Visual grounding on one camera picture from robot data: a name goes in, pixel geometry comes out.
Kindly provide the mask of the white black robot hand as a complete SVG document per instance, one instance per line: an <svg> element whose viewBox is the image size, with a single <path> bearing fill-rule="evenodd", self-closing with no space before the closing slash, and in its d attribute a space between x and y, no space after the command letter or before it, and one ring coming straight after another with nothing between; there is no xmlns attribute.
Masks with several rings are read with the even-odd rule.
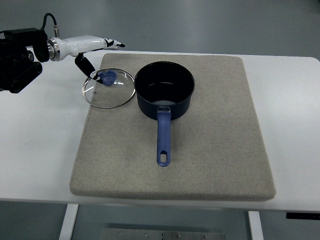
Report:
<svg viewBox="0 0 320 240"><path fill-rule="evenodd" d="M51 37L47 40L47 46L50 60L57 62L64 60L67 56L75 57L75 65L84 75L109 87L116 80L116 74L98 73L84 54L99 50L116 50L119 47L125 47L125 44L110 38L84 35L66 39Z"/></svg>

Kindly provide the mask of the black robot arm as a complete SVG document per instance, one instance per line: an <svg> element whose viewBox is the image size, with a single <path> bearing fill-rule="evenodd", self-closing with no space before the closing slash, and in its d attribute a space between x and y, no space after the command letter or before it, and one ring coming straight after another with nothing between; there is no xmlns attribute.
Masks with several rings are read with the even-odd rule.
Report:
<svg viewBox="0 0 320 240"><path fill-rule="evenodd" d="M49 42L45 32L47 18L53 20L54 35L60 36L52 13L43 17L41 28L2 30L0 32L0 90L17 94L43 71L42 63L60 53L56 44Z"/></svg>

